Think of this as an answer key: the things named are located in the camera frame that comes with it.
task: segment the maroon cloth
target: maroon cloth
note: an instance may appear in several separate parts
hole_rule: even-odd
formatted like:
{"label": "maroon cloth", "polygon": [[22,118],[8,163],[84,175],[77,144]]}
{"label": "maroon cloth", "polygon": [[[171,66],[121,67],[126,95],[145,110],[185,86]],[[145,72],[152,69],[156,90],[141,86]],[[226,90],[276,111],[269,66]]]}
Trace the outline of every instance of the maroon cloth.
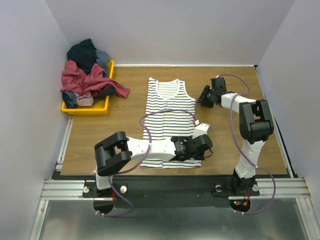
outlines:
{"label": "maroon cloth", "polygon": [[77,68],[77,64],[74,61],[69,60],[66,62],[65,70],[62,72],[62,88],[60,92],[74,92],[83,96],[106,85],[112,85],[120,97],[126,98],[130,93],[130,89],[111,78],[103,77],[103,73],[104,69],[95,63],[91,73],[86,75],[82,69]]}

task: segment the wall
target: wall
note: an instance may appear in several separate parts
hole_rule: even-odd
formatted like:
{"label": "wall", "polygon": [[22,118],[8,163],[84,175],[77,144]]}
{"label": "wall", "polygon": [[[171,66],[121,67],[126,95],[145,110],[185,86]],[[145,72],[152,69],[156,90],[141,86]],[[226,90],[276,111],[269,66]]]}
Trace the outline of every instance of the wall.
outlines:
{"label": "wall", "polygon": [[116,64],[255,65],[294,0],[46,0],[67,41]]}
{"label": "wall", "polygon": [[67,124],[59,89],[69,45],[44,0],[0,5],[0,239],[24,240]]}
{"label": "wall", "polygon": [[320,219],[320,2],[296,0],[257,73],[294,170]]}

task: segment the gray floor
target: gray floor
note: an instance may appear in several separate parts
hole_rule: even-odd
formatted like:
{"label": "gray floor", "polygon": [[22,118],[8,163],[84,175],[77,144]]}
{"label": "gray floor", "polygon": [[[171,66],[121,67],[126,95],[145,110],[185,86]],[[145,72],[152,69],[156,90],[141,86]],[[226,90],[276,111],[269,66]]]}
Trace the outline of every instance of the gray floor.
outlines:
{"label": "gray floor", "polygon": [[[268,200],[253,200],[252,210]],[[118,218],[95,215],[92,201],[50,201],[42,240],[304,240],[295,199],[256,215],[214,207],[144,208]]]}

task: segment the plastic bin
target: plastic bin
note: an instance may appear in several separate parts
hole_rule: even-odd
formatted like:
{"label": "plastic bin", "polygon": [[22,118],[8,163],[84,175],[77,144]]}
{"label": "plastic bin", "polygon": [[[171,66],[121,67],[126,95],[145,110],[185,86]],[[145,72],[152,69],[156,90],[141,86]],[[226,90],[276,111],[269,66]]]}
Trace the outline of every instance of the plastic bin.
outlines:
{"label": "plastic bin", "polygon": [[[115,62],[113,60],[107,62],[109,78],[113,77]],[[108,111],[109,96],[105,99],[94,103],[92,106],[80,106],[78,108],[67,108],[64,101],[62,101],[61,111],[67,114],[81,114],[81,115],[99,115],[106,114]]]}

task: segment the striped tank top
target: striped tank top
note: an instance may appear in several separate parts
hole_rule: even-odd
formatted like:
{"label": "striped tank top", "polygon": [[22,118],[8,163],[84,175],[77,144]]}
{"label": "striped tank top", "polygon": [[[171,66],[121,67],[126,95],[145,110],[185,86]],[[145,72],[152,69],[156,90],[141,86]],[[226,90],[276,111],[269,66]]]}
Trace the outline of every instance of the striped tank top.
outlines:
{"label": "striped tank top", "polygon": [[[196,100],[186,91],[184,81],[179,79],[159,82],[149,78],[145,114],[168,109],[196,111]],[[193,117],[186,112],[164,112],[144,119],[145,126],[150,130],[152,140],[163,140],[174,136],[192,136],[194,133]],[[147,131],[143,130],[143,139],[148,140]],[[164,161],[162,159],[146,159],[142,168],[194,168],[201,167],[200,160]]]}

